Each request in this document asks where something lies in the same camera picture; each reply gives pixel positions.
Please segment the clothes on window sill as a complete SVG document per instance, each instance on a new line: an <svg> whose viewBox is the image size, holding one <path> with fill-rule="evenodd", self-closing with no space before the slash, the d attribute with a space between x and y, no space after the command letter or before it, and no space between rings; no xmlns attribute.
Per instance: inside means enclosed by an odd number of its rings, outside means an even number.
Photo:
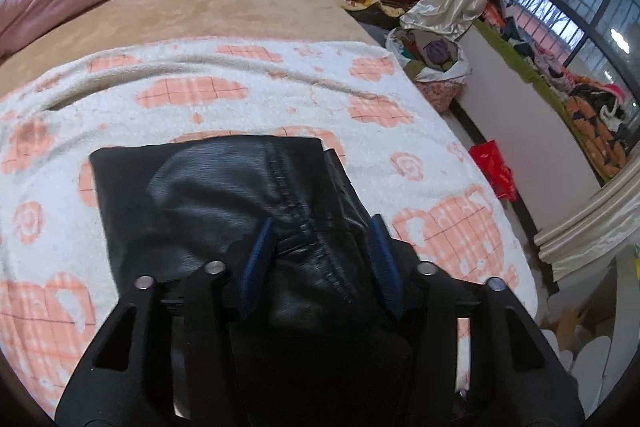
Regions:
<svg viewBox="0 0 640 427"><path fill-rule="evenodd" d="M536 42L514 16L512 0L489 0L475 28L521 80L530 84L560 116L601 183L628 164L630 96L614 83L602 83L566 68Z"/></svg>

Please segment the white pink bear blanket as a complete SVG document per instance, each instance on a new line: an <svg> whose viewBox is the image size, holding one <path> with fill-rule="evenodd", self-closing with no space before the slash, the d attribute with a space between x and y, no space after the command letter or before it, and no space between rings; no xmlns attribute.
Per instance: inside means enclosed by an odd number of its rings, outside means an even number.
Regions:
<svg viewBox="0 0 640 427"><path fill-rule="evenodd" d="M1 101L1 349L45 412L116 301L90 154L232 134L319 139L420 258L501 277L537 310L494 191L390 52L237 38L107 50Z"/></svg>

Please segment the red plastic bag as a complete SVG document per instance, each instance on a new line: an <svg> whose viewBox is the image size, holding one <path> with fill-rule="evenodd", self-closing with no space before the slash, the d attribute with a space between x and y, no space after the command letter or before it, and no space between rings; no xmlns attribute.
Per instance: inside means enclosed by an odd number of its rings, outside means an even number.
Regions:
<svg viewBox="0 0 640 427"><path fill-rule="evenodd" d="M512 171L504 162L495 140L472 146L469 154L498 199L506 199L509 202L515 202L518 199Z"/></svg>

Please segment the black leather jacket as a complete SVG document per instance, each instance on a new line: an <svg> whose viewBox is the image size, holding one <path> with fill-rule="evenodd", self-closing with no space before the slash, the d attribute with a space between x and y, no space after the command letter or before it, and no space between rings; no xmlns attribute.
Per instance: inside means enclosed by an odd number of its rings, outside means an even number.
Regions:
<svg viewBox="0 0 640 427"><path fill-rule="evenodd" d="M231 135L92 153L116 286L182 280L267 219L267 318L248 337L249 426L389 426L401 393L395 317L369 259L373 217L317 139Z"/></svg>

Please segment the beige plush bed cover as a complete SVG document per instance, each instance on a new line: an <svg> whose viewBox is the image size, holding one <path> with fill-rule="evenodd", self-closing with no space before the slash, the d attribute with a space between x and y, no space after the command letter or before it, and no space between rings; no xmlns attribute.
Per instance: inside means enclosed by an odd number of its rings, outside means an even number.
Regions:
<svg viewBox="0 0 640 427"><path fill-rule="evenodd" d="M373 41L334 0L107 0L2 61L1 92L96 52L213 36Z"/></svg>

